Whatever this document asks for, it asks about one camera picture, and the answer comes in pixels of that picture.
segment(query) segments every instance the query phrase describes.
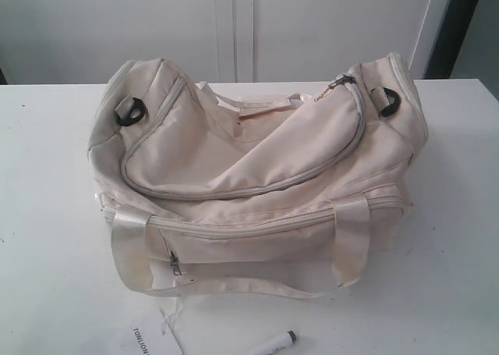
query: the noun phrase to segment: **white table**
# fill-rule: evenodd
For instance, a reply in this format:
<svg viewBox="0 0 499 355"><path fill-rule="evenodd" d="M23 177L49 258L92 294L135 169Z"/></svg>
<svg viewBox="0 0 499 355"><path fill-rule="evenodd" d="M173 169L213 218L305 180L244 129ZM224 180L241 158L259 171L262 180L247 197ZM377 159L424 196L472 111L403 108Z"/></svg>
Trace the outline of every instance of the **white table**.
<svg viewBox="0 0 499 355"><path fill-rule="evenodd" d="M323 83L219 84L223 94ZM239 354L289 330L285 354L499 352L499 104L478 80L419 81L430 139L407 175L415 214L395 248L334 299L185 300L187 355ZM128 291L94 202L87 138L102 85L0 86L0 354L74 353L173 300Z"/></svg>

